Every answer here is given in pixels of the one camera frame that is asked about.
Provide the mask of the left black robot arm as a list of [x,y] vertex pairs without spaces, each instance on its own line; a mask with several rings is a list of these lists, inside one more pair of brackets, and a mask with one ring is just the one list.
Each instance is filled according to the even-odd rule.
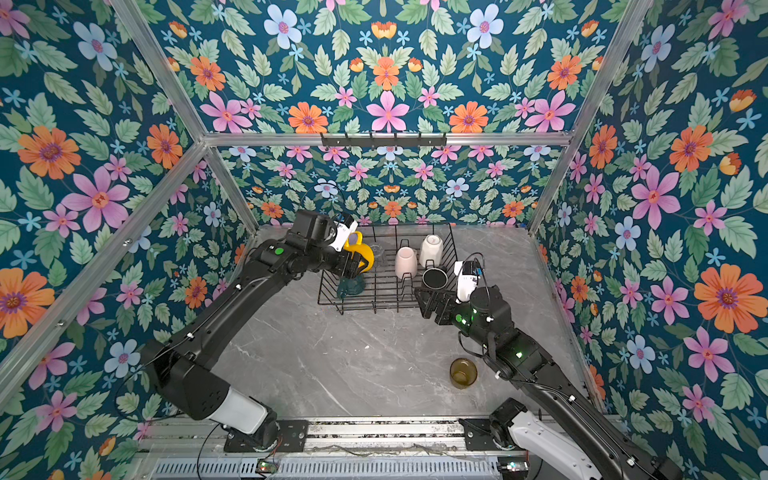
[[220,424],[255,451],[271,448],[278,438],[276,412],[213,368],[255,313],[291,282],[319,271],[355,278],[371,266],[346,248],[357,228],[349,214],[332,218],[301,210],[283,237],[250,249],[235,279],[192,324],[143,347],[141,364],[156,392],[188,417]]

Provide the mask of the dark green mug cream inside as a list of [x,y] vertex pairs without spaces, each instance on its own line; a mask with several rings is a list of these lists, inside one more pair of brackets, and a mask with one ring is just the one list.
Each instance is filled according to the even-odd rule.
[[363,275],[355,278],[342,278],[337,287],[336,296],[338,299],[345,300],[348,297],[361,295],[366,288],[366,279]]

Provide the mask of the clear glass cup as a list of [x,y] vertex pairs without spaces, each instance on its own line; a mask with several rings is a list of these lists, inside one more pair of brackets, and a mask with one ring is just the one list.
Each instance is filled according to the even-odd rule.
[[370,248],[371,248],[371,250],[373,252],[374,259],[376,261],[379,261],[379,260],[384,258],[384,251],[385,251],[385,249],[384,249],[384,246],[382,244],[380,244],[380,243],[372,243],[370,245]]

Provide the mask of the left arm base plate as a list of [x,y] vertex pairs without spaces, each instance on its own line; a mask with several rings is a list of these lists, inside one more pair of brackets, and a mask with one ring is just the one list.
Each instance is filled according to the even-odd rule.
[[275,420],[262,425],[253,434],[227,427],[223,450],[226,453],[297,453],[308,439],[307,420]]

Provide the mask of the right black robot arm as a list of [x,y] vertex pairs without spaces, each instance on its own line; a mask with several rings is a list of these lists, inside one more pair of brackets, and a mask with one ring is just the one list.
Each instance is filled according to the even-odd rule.
[[567,479],[680,479],[681,468],[650,454],[609,421],[566,377],[552,356],[515,326],[498,287],[478,287],[466,301],[446,290],[421,287],[416,299],[424,317],[458,328],[480,346],[476,358],[511,383],[555,422],[545,424],[510,400],[490,417],[500,446],[525,449]]

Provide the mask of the black mug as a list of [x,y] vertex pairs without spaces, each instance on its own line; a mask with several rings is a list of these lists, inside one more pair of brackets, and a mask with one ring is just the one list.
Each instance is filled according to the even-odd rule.
[[440,267],[427,268],[422,275],[422,286],[428,290],[442,290],[448,281],[448,274]]

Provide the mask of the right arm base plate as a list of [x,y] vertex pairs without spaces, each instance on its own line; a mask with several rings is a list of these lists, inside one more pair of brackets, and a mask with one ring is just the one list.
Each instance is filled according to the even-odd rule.
[[507,451],[509,447],[500,446],[494,439],[490,421],[486,418],[460,418],[464,431],[465,449],[470,452]]

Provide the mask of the white ceramic mug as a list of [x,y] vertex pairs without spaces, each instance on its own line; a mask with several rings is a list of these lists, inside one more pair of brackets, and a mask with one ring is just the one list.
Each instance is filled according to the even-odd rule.
[[427,235],[422,241],[419,252],[421,267],[424,269],[439,267],[442,263],[443,251],[443,239],[436,234]]

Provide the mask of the amber glass cup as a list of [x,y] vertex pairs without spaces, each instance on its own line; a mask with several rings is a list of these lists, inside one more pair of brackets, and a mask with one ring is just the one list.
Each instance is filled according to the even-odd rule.
[[455,388],[469,388],[477,381],[477,367],[467,358],[457,358],[450,365],[449,378]]

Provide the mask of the yellow mug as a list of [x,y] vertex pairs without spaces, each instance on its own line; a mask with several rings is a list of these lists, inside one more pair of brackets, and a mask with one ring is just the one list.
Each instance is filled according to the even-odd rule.
[[369,245],[363,242],[361,232],[351,232],[345,241],[343,249],[349,252],[353,258],[357,258],[358,269],[361,273],[368,272],[373,268],[375,262],[374,252]]

